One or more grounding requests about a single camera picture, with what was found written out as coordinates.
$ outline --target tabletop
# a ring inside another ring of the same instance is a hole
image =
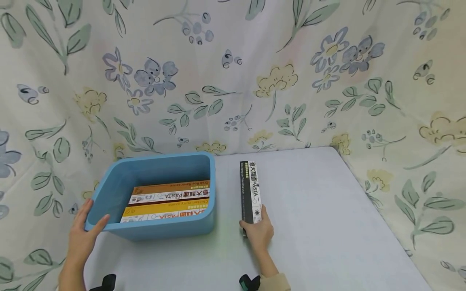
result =
[[[88,288],[116,274],[116,291],[240,291],[258,275],[241,219],[240,161],[256,161],[275,236],[269,247],[295,291],[430,291],[398,240],[331,147],[216,156],[212,233],[130,242],[97,239]]]

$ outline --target curtain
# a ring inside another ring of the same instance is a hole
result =
[[[57,286],[73,217],[114,161],[320,146],[433,290],[464,289],[465,14],[461,0],[0,0],[0,290]]]

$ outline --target wrist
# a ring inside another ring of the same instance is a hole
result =
[[[81,260],[66,259],[63,264],[62,273],[70,275],[83,273],[85,264],[85,261],[82,262]]]
[[[267,248],[264,247],[253,248],[253,252],[258,260],[262,257],[269,256]]]

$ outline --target hand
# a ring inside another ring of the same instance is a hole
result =
[[[250,224],[241,220],[240,226],[246,230],[247,238],[249,238],[256,256],[262,252],[267,252],[268,244],[274,236],[274,227],[270,222],[265,205],[262,205],[261,221],[258,223]]]
[[[97,222],[93,229],[85,231],[84,223],[93,203],[94,201],[91,199],[87,199],[84,202],[78,214],[76,214],[73,226],[69,232],[68,254],[65,266],[71,266],[73,269],[84,270],[84,265],[94,249],[97,236],[102,232],[110,219],[110,215],[106,214]]]

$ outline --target beige sleeve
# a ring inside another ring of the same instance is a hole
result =
[[[259,291],[291,291],[291,287],[283,273],[270,278],[261,275]]]

